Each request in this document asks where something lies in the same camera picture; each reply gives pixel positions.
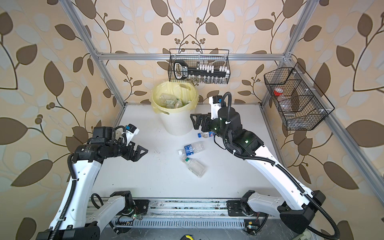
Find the clear bottle green white label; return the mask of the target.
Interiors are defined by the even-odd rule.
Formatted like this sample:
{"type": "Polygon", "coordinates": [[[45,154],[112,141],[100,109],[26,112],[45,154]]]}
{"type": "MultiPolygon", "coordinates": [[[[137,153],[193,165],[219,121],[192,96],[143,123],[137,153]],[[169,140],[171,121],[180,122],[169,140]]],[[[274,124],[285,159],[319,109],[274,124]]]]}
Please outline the clear bottle green white label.
{"type": "Polygon", "coordinates": [[[167,109],[177,109],[182,105],[182,101],[174,95],[161,94],[159,97],[160,106],[167,109]]]}

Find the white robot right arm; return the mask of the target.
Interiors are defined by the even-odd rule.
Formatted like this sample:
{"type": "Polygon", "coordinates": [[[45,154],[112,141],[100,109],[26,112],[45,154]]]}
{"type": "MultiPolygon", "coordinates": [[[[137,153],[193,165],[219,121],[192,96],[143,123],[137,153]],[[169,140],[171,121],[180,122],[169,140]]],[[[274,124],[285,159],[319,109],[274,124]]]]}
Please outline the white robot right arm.
{"type": "Polygon", "coordinates": [[[281,197],[264,196],[248,191],[241,199],[245,215],[262,212],[276,216],[293,232],[305,230],[328,240],[340,238],[340,230],[331,216],[322,208],[326,197],[321,191],[312,191],[281,165],[264,142],[253,132],[245,130],[241,117],[232,107],[223,107],[208,114],[191,114],[194,129],[213,132],[223,140],[223,147],[234,157],[247,161],[275,187],[281,197]],[[316,213],[321,213],[332,226],[332,235],[310,226],[316,213]]]}

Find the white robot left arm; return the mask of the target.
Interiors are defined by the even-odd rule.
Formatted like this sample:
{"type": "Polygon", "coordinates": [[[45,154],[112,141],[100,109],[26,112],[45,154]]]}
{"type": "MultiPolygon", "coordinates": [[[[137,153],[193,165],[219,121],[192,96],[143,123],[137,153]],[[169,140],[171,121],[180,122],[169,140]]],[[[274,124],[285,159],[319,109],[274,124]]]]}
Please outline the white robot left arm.
{"type": "Polygon", "coordinates": [[[137,162],[148,153],[132,142],[138,133],[139,129],[132,124],[94,128],[93,136],[68,156],[70,182],[57,214],[49,228],[38,233],[38,240],[98,240],[116,215],[136,218],[140,208],[130,191],[114,192],[94,214],[87,217],[86,213],[104,160],[122,157],[137,162]]]}

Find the white ribbed trash bin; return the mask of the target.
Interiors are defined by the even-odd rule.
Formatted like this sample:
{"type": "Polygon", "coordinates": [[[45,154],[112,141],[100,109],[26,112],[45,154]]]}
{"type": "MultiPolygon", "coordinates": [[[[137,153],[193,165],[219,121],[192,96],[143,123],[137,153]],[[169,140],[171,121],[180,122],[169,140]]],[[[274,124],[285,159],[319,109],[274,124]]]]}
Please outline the white ribbed trash bin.
{"type": "Polygon", "coordinates": [[[166,131],[173,136],[183,136],[193,129],[190,115],[195,113],[195,109],[154,108],[154,112],[159,115],[166,131]]]}

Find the yellow plastic bin liner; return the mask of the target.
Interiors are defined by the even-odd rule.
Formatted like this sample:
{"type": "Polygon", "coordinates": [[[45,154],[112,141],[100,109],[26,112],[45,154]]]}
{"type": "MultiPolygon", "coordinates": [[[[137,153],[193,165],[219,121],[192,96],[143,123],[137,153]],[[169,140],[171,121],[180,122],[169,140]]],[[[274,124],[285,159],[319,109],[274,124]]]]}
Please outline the yellow plastic bin liner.
{"type": "Polygon", "coordinates": [[[199,94],[194,85],[190,83],[163,82],[154,87],[150,102],[155,113],[164,113],[166,115],[178,114],[181,112],[192,111],[196,108],[199,100],[199,94]],[[162,103],[162,95],[171,95],[178,101],[182,102],[182,106],[175,109],[166,108],[167,104],[162,103]]]}

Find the clear bottle blue cap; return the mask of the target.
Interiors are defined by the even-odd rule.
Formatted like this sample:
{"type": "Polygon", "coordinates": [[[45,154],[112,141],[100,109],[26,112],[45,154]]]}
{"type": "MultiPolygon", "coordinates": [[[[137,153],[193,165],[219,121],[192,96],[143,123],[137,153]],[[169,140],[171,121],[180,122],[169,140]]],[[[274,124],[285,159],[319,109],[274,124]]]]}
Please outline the clear bottle blue cap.
{"type": "Polygon", "coordinates": [[[215,133],[214,132],[201,132],[201,133],[198,133],[198,137],[199,138],[210,138],[210,137],[214,137],[215,136],[215,133]]]}

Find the clear bottle blue label middle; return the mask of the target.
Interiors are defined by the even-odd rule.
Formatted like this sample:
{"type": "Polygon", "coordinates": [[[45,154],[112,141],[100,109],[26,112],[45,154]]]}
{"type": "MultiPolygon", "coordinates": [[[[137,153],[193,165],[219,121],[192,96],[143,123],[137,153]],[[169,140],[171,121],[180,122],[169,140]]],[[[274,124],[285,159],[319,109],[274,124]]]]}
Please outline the clear bottle blue label middle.
{"type": "Polygon", "coordinates": [[[181,156],[191,156],[196,153],[200,153],[205,150],[204,143],[202,141],[195,142],[189,145],[184,146],[182,149],[178,150],[178,154],[181,156]]]}

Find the clear bottle green neck band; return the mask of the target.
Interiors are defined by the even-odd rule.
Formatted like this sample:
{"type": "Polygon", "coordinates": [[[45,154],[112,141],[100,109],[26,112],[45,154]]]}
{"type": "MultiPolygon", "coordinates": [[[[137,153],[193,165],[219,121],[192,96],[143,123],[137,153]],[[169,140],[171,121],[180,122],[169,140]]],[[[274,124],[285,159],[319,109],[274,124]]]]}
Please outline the clear bottle green neck band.
{"type": "Polygon", "coordinates": [[[196,159],[191,159],[188,156],[182,156],[182,162],[187,165],[188,169],[197,177],[201,178],[205,172],[206,167],[196,159]]]}

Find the black white tool in basket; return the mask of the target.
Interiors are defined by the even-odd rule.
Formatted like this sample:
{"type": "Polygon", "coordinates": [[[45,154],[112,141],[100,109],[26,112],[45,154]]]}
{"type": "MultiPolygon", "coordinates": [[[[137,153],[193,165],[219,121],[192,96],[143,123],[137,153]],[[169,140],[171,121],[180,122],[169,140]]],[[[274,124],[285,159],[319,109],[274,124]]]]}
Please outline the black white tool in basket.
{"type": "Polygon", "coordinates": [[[215,65],[204,65],[200,63],[188,65],[183,60],[176,60],[173,63],[172,71],[177,80],[185,80],[195,77],[203,77],[205,79],[208,79],[208,77],[213,79],[228,79],[231,75],[231,71],[227,66],[216,67],[215,65]]]}

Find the red cap item in basket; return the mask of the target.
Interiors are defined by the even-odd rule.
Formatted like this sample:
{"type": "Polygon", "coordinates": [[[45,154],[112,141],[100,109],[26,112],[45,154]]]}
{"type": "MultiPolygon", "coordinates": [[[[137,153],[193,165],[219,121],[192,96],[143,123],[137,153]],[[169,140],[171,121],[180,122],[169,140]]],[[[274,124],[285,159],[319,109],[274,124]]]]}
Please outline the red cap item in basket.
{"type": "Polygon", "coordinates": [[[275,88],[274,89],[274,95],[276,97],[281,96],[284,93],[284,90],[282,88],[275,88]]]}

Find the metal base rail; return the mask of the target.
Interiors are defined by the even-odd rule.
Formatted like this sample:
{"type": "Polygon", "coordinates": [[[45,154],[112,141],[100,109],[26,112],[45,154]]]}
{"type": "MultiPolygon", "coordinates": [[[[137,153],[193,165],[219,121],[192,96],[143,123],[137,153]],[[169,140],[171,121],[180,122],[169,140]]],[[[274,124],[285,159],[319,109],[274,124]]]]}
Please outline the metal base rail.
{"type": "Polygon", "coordinates": [[[244,215],[238,199],[134,198],[130,217],[117,214],[118,228],[239,229],[261,223],[265,213],[244,215]]]}

